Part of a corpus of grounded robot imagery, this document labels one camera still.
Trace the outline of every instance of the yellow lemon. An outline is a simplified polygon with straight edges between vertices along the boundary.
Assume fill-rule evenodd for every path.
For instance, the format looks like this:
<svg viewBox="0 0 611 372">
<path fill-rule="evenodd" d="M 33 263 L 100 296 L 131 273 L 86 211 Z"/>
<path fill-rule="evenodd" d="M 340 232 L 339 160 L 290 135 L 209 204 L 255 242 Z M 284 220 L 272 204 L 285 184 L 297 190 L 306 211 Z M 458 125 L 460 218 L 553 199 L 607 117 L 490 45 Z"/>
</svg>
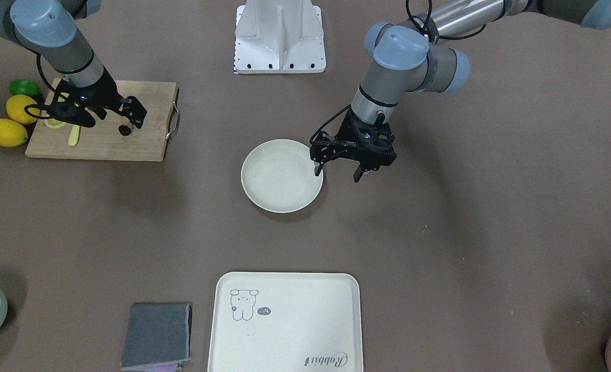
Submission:
<svg viewBox="0 0 611 372">
<path fill-rule="evenodd" d="M 64 127 L 64 125 L 67 125 L 66 122 L 59 121 L 59 120 L 54 119 L 54 118 L 50 118 L 50 119 L 44 120 L 43 124 L 46 125 L 46 127 L 50 128 L 50 129 L 60 129 L 60 128 Z"/>
<path fill-rule="evenodd" d="M 0 146 L 15 147 L 27 142 L 27 130 L 14 120 L 0 119 Z"/>
<path fill-rule="evenodd" d="M 7 100 L 7 115 L 9 115 L 12 120 L 15 120 L 23 125 L 36 122 L 36 118 L 33 118 L 25 112 L 25 106 L 29 104 L 37 104 L 37 101 L 23 94 L 14 95 Z M 30 108 L 29 112 L 39 116 L 38 108 Z"/>
</svg>

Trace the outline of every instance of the brown tabletop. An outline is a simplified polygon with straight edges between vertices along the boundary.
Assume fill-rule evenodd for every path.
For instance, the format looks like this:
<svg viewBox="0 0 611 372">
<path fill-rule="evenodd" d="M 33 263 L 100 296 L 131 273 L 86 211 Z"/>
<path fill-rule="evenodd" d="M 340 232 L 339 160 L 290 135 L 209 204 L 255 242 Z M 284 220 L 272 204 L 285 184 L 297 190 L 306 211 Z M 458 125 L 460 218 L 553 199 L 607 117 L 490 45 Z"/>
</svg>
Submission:
<svg viewBox="0 0 611 372">
<path fill-rule="evenodd" d="M 450 42 L 471 79 L 405 95 L 391 167 L 354 184 L 355 163 L 329 163 L 311 205 L 272 214 L 241 188 L 246 155 L 307 142 L 353 98 L 365 32 L 406 15 L 397 1 L 317 1 L 324 73 L 235 75 L 242 3 L 117 0 L 78 21 L 114 78 L 179 84 L 181 127 L 161 163 L 0 148 L 0 371 L 119 370 L 143 301 L 193 303 L 185 371 L 204 371 L 229 271 L 353 275 L 365 370 L 605 369 L 611 29 L 521 14 Z M 34 56 L 0 38 L 0 117 L 16 78 L 39 81 Z"/>
</svg>

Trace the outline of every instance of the white plate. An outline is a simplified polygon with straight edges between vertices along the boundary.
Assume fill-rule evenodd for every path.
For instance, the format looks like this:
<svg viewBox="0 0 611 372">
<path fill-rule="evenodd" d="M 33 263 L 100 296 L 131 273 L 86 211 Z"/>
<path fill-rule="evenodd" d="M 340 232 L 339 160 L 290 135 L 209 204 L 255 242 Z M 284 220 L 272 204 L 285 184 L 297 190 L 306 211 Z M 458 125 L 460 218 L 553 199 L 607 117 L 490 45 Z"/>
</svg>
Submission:
<svg viewBox="0 0 611 372">
<path fill-rule="evenodd" d="M 322 189 L 315 177 L 308 146 L 291 139 L 274 139 L 251 151 L 241 167 L 241 185 L 258 207 L 289 213 L 310 204 Z"/>
<path fill-rule="evenodd" d="M 208 371 L 308 370 L 363 371 L 357 281 L 333 273 L 223 275 Z"/>
</svg>

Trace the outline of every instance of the gray cloth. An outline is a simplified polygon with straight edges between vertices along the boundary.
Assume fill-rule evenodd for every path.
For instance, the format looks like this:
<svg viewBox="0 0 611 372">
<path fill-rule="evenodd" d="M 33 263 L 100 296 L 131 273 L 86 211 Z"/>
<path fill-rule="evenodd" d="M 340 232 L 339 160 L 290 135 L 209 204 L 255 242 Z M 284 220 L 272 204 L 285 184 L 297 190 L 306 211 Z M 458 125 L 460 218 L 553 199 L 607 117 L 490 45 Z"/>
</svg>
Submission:
<svg viewBox="0 0 611 372">
<path fill-rule="evenodd" d="M 121 369 L 139 370 L 188 360 L 190 309 L 188 303 L 133 304 Z"/>
</svg>

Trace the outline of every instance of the cutting board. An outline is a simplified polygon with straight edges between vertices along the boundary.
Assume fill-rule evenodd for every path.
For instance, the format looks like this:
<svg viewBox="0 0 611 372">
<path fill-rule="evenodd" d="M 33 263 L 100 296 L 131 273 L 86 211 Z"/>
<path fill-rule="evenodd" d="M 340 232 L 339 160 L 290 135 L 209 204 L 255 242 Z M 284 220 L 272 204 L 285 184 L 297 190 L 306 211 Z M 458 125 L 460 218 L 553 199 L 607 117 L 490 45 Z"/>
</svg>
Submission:
<svg viewBox="0 0 611 372">
<path fill-rule="evenodd" d="M 53 82 L 57 86 L 59 79 Z M 136 162 L 161 162 L 165 155 L 173 102 L 176 102 L 176 83 L 116 81 L 117 91 L 124 97 L 133 95 L 147 109 L 142 129 L 135 129 L 130 136 L 119 134 L 117 127 L 129 124 L 123 116 L 108 112 L 105 120 L 93 115 L 97 124 L 92 128 L 81 128 L 81 137 L 76 146 L 67 140 L 71 124 L 60 129 L 50 129 L 38 120 L 29 139 L 25 155 L 30 158 L 85 159 L 85 160 L 130 160 Z M 46 103 L 53 99 L 48 94 Z"/>
</svg>

